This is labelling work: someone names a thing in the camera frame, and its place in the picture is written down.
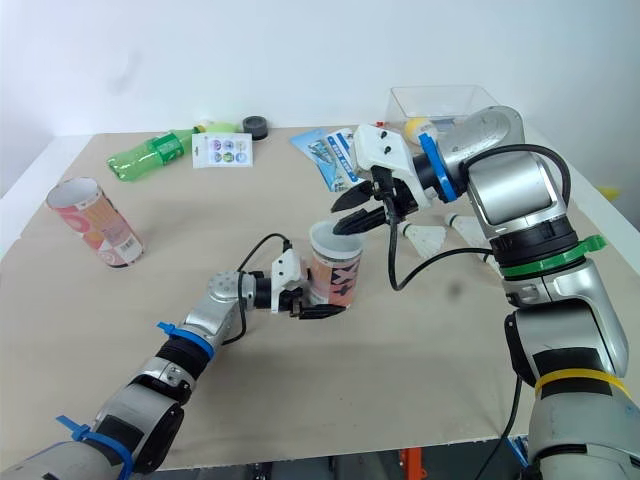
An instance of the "blue ring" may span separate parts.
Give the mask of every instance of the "blue ring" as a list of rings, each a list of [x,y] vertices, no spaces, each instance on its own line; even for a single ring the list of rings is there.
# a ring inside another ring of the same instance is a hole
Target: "blue ring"
[[[213,358],[213,347],[195,333],[189,332],[188,330],[183,330],[181,328],[176,328],[176,326],[171,323],[159,322],[157,327],[161,328],[164,333],[166,333],[170,337],[186,338],[187,340],[195,343],[200,348],[202,348],[209,356],[209,360]]]
[[[111,437],[108,437],[101,433],[92,432],[91,427],[87,424],[78,425],[76,422],[65,415],[57,416],[56,420],[58,420],[61,424],[71,430],[71,438],[76,442],[81,442],[86,438],[87,440],[93,440],[95,442],[101,443],[116,452],[122,459],[122,470],[120,470],[118,480],[126,480],[127,478],[129,478],[131,472],[133,471],[133,458],[131,457],[131,452],[127,450],[127,447]]]
[[[433,138],[426,133],[421,134],[418,139],[420,140],[422,150],[427,154],[427,158],[429,159],[429,162],[431,162],[433,173],[436,174],[436,178],[442,187],[442,193],[444,193],[444,197],[447,200],[445,203],[453,202],[458,198],[458,196],[453,189],[453,185],[451,185],[451,182],[449,181],[447,169],[442,163],[442,158],[440,158],[438,148],[436,147],[436,142],[434,142]]]

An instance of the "printed cup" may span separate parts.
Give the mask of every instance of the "printed cup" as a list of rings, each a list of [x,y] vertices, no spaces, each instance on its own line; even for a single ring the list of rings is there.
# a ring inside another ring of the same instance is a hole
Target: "printed cup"
[[[126,267],[142,255],[142,242],[93,178],[59,183],[46,203],[110,267]]]
[[[331,222],[319,222],[309,231],[313,248],[309,300],[314,305],[348,307],[353,302],[364,236],[334,235],[333,227]]]

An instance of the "plastic cup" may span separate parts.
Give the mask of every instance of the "plastic cup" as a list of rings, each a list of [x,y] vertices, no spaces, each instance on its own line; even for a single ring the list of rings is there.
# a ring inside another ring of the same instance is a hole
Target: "plastic cup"
[[[142,255],[142,242],[93,178],[56,185],[47,195],[47,206],[110,267],[126,267]]]
[[[334,224],[319,222],[309,230],[313,248],[309,300],[348,307],[353,302],[363,235],[334,235]]]

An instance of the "table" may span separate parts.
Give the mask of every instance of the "table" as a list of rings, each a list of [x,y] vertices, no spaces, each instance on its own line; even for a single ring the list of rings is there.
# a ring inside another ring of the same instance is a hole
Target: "table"
[[[309,258],[307,230],[335,194],[288,144],[306,129],[275,129],[255,144],[253,169],[193,170],[183,158],[136,183],[104,165],[150,134],[96,135],[64,178],[93,176],[140,234],[146,253],[109,269],[52,212],[40,208],[0,265],[2,466],[67,438],[54,417],[90,423],[102,403],[165,341],[217,271],[237,267],[264,234],[280,231]],[[441,224],[470,214],[463,199],[415,214]],[[580,237],[596,233],[575,205]],[[367,235],[354,305],[322,321],[249,313],[249,332],[200,377],[162,468],[217,466],[495,437],[515,377],[502,323],[510,307],[474,255],[452,257],[396,293],[386,229]],[[444,248],[464,246],[453,231]],[[278,242],[252,268],[268,268]],[[594,255],[629,344],[640,278],[614,247]],[[419,261],[398,252],[399,275]],[[627,386],[640,393],[633,350]],[[514,432],[526,432],[525,387]]]

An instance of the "clear plastic box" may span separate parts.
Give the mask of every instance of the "clear plastic box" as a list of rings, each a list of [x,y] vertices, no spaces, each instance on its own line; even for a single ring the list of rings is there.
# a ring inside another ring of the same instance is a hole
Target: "clear plastic box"
[[[393,87],[385,128],[407,137],[407,122],[426,117],[438,133],[444,133],[468,115],[492,105],[498,105],[498,102],[477,85]]]

